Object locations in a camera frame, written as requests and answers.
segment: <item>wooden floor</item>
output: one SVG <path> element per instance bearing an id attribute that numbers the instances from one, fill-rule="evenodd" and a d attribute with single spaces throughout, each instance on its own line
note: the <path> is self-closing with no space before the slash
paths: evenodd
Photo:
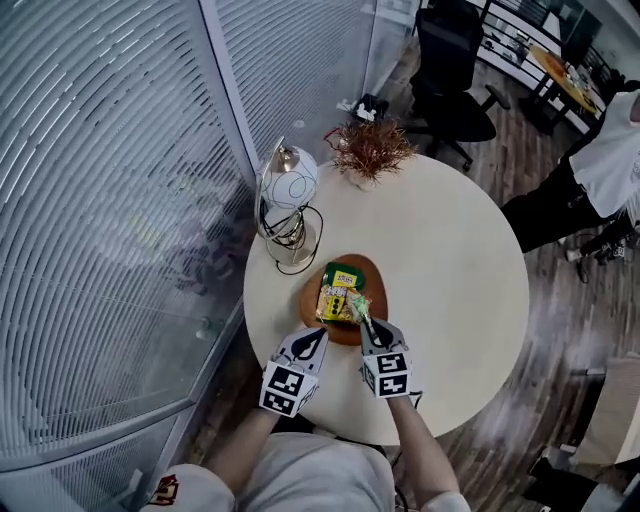
<path id="1" fill-rule="evenodd" d="M 417 49 L 408 48 L 380 93 L 391 102 L 391 115 L 407 115 L 411 106 L 407 84 L 417 64 Z M 472 94 L 481 101 L 486 97 L 485 84 L 504 92 L 513 108 L 509 112 L 497 105 L 492 108 L 495 140 L 467 145 L 475 159 L 468 176 L 502 205 L 536 187 L 578 135 L 565 123 L 553 137 L 538 134 L 517 106 L 517 99 L 527 92 L 498 71 L 478 64 Z M 428 137 L 421 137 L 414 142 L 424 148 Z M 462 169 L 462 158 L 451 150 L 442 150 L 438 158 Z M 472 510 L 539 511 L 539 505 L 520 497 L 531 481 L 526 471 L 544 446 L 569 440 L 587 384 L 577 374 L 604 366 L 610 356 L 640 352 L 640 309 L 635 307 L 640 263 L 618 261 L 598 267 L 590 262 L 590 282 L 585 285 L 562 256 L 556 244 L 527 254 L 530 318 L 518 362 L 501 391 L 476 417 L 439 438 Z M 259 369 L 246 343 L 243 332 L 226 361 L 233 368 L 232 378 L 218 379 L 214 390 L 218 401 L 204 417 L 185 460 L 201 461 L 215 440 L 237 423 L 242 416 L 238 410 L 253 404 Z M 244 363 L 238 362 L 241 357 Z M 577 469 L 601 480 L 616 477 L 598 469 Z M 404 476 L 400 463 L 397 478 L 410 494 Z"/>

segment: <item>lamp base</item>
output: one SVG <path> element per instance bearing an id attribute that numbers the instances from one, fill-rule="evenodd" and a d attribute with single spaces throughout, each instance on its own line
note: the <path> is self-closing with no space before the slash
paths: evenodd
<path id="1" fill-rule="evenodd" d="M 267 250 L 271 257 L 281 265 L 287 267 L 295 267 L 309 261 L 316 250 L 318 244 L 318 235 L 315 228 L 306 220 L 304 222 L 304 230 L 298 231 L 301 234 L 299 242 L 296 244 L 292 238 L 278 238 L 278 241 L 288 244 L 288 247 L 280 245 L 275 240 L 267 240 Z"/>

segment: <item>table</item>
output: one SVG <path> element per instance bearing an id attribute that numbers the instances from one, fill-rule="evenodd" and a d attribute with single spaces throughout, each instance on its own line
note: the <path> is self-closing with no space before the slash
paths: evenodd
<path id="1" fill-rule="evenodd" d="M 527 326 L 524 259 L 498 207 L 458 171 L 424 156 L 372 192 L 325 164 L 312 205 L 324 233 L 309 269 L 281 275 L 259 238 L 249 254 L 244 308 L 260 364 L 303 327 L 297 293 L 307 279 L 342 254 L 360 253 L 378 266 L 389 321 L 409 345 L 411 387 L 424 391 L 420 414 L 436 436 L 467 421 L 509 376 Z M 302 414 L 347 439 L 397 444 L 387 404 L 362 382 L 360 364 L 359 347 L 330 343 L 320 389 Z"/>
<path id="2" fill-rule="evenodd" d="M 579 108 L 592 115 L 598 114 L 598 109 L 591 98 L 591 95 L 571 82 L 562 67 L 562 62 L 558 58 L 546 50 L 536 45 L 529 48 L 531 55 L 545 70 L 545 75 L 540 80 L 531 95 L 520 102 L 523 111 L 529 120 L 543 133 L 551 134 L 553 129 L 564 118 L 565 114 L 571 108 L 571 104 L 578 105 Z M 553 82 L 543 96 L 540 92 L 548 83 L 549 79 Z M 553 101 L 557 96 L 561 96 L 564 106 L 553 118 L 546 118 L 542 113 L 542 107 L 547 101 Z"/>

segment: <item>dried plant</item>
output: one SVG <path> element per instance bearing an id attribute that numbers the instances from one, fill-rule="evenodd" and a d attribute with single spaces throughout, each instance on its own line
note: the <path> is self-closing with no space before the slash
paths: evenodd
<path id="1" fill-rule="evenodd" d="M 384 172 L 400 171 L 400 162 L 416 153 L 416 148 L 404 138 L 396 121 L 377 123 L 350 121 L 333 132 L 338 138 L 331 147 L 336 151 L 333 163 L 345 173 L 353 170 L 363 178 L 378 181 Z"/>

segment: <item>white lamp shade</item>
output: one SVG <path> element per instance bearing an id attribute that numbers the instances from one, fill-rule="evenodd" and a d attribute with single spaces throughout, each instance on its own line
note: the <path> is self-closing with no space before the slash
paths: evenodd
<path id="1" fill-rule="evenodd" d="M 289 172 L 274 173 L 269 170 L 264 176 L 262 197 L 271 210 L 285 210 L 281 215 L 289 216 L 301 206 L 307 204 L 316 192 L 318 164 L 313 157 L 300 148 L 294 148 L 300 160 Z"/>

